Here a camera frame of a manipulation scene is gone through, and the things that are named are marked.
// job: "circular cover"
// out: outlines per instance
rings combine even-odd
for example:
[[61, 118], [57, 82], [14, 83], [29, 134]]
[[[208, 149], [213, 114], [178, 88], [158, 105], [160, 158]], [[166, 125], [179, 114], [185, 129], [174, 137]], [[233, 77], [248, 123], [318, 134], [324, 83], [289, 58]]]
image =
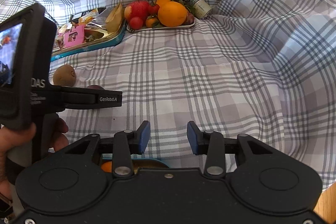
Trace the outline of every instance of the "circular cover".
[[244, 202], [273, 213], [312, 209], [322, 191], [312, 168], [274, 155], [254, 155], [232, 173], [230, 184]]
[[24, 206], [48, 213], [78, 210], [105, 190], [107, 178], [99, 166], [80, 155], [50, 156], [24, 169], [16, 191]]

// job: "fruit plate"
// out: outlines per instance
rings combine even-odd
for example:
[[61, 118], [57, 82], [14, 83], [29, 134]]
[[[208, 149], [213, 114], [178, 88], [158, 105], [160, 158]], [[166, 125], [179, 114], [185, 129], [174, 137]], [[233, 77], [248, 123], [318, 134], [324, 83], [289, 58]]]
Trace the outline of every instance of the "fruit plate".
[[192, 26], [195, 25], [195, 21], [193, 24], [190, 24], [190, 25], [181, 25], [181, 26], [177, 26], [177, 27], [160, 27], [160, 28], [142, 28], [142, 29], [139, 29], [139, 30], [132, 30], [129, 26], [129, 24], [127, 24], [127, 30], [129, 32], [142, 32], [142, 31], [150, 31], [150, 30], [155, 30], [155, 31], [158, 31], [158, 30], [167, 30], [167, 29], [188, 29]]

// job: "display screen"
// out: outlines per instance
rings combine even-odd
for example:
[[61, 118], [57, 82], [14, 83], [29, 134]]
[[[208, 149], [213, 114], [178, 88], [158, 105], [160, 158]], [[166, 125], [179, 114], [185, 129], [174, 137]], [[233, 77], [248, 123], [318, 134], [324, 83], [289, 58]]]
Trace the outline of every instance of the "display screen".
[[0, 86], [12, 83], [14, 56], [22, 23], [0, 32]]

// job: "pink package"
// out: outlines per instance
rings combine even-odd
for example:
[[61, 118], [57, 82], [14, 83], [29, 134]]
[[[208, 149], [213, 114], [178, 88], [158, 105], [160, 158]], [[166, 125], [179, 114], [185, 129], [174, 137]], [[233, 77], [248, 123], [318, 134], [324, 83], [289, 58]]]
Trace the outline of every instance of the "pink package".
[[72, 28], [69, 32], [64, 34], [64, 47], [69, 48], [84, 42], [84, 27], [85, 25], [79, 25]]

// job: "screw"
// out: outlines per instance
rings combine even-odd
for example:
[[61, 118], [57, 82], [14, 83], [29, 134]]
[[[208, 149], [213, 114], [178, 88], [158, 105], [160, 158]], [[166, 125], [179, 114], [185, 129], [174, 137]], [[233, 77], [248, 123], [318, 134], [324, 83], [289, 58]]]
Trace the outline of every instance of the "screw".
[[219, 167], [219, 166], [210, 166], [210, 167], [207, 168], [207, 172], [210, 175], [216, 176], [216, 175], [223, 174], [224, 170], [223, 170], [222, 167]]
[[165, 174], [166, 179], [172, 179], [174, 177], [173, 174]]
[[128, 168], [127, 166], [119, 166], [119, 167], [115, 168], [114, 172], [117, 175], [125, 176], [125, 175], [128, 175], [129, 173], [131, 173], [131, 169]]
[[25, 224], [35, 224], [35, 221], [28, 218], [28, 219], [25, 220]]

